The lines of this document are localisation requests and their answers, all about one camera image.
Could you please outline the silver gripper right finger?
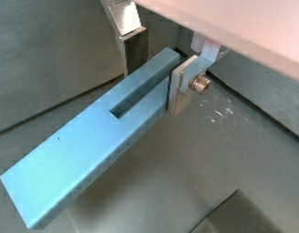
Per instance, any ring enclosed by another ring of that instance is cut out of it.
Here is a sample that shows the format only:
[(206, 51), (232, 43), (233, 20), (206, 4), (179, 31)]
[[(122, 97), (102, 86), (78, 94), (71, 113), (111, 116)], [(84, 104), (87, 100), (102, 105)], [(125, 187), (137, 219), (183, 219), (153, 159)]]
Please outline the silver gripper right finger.
[(191, 102), (194, 93), (203, 95), (211, 86), (206, 71), (229, 53), (229, 48), (194, 33), (191, 48), (194, 54), (175, 67), (170, 76), (169, 111), (177, 116)]

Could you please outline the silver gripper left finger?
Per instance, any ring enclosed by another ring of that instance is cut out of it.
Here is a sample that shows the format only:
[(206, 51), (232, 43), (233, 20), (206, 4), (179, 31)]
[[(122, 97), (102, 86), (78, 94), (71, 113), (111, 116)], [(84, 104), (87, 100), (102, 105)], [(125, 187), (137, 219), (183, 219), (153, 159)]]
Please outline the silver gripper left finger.
[(131, 0), (102, 0), (102, 6), (116, 33), (125, 76), (130, 75), (149, 58), (149, 30), (142, 24), (137, 4)]

